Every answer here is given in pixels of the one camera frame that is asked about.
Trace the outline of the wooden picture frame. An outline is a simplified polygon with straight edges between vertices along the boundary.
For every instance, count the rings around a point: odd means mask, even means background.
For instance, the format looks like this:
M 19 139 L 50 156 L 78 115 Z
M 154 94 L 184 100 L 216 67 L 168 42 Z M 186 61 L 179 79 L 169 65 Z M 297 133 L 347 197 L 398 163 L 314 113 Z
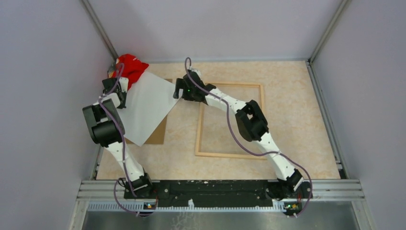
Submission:
M 247 82 L 214 82 L 214 85 L 229 86 L 229 87 L 248 87 L 257 88 L 259 91 L 259 103 L 261 109 L 265 108 L 265 103 L 263 100 L 264 92 L 263 86 L 260 83 L 247 83 Z M 196 157 L 213 157 L 213 158 L 229 158 L 229 159 L 245 159 L 245 160 L 266 160 L 265 157 L 256 157 L 250 154 L 236 154 L 236 153 L 213 153 L 213 152 L 202 152 L 201 151 L 201 140 L 204 125 L 204 104 L 200 104 L 199 107 L 199 119 L 197 126 L 197 136 L 195 144 L 195 156 Z

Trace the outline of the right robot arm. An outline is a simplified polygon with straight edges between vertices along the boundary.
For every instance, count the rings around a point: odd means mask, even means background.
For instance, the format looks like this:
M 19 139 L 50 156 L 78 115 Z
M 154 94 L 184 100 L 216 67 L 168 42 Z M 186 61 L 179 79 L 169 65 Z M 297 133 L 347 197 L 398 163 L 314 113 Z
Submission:
M 308 174 L 308 172 L 281 152 L 271 136 L 268 121 L 256 101 L 238 100 L 212 84 L 204 84 L 196 69 L 188 69 L 186 75 L 176 79 L 173 98 L 203 103 L 224 111 L 228 129 L 234 141 L 248 154 L 256 157 L 264 156 L 270 162 L 278 180 L 279 193 L 273 194 L 276 199 L 294 197 L 300 192 L 304 182 L 301 173 Z M 260 153 L 248 150 L 237 139 L 231 127 L 231 117 L 235 118 L 239 135 L 245 141 L 254 143 L 260 149 Z

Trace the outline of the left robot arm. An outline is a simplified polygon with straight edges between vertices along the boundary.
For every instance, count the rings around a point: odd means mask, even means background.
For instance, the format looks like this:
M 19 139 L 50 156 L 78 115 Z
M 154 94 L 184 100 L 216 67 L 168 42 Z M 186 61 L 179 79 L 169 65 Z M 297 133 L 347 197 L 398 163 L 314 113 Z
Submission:
M 82 108 L 84 119 L 94 143 L 108 150 L 124 172 L 119 179 L 126 189 L 125 198 L 148 198 L 154 186 L 149 175 L 130 153 L 124 138 L 125 128 L 118 114 L 124 109 L 129 80 L 124 77 L 102 81 L 103 92 L 97 102 Z

